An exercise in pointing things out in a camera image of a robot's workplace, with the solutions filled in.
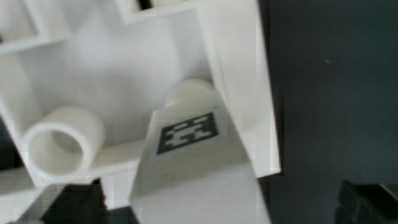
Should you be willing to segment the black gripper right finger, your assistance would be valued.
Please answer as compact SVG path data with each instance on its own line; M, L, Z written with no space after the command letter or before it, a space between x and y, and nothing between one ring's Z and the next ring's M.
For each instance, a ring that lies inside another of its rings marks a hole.
M398 184L342 182L334 224L398 224Z

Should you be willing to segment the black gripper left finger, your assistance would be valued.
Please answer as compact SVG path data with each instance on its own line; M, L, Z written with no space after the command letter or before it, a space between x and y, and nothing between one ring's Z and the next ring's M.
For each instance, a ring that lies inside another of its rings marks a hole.
M15 224L109 224L102 181L47 191Z

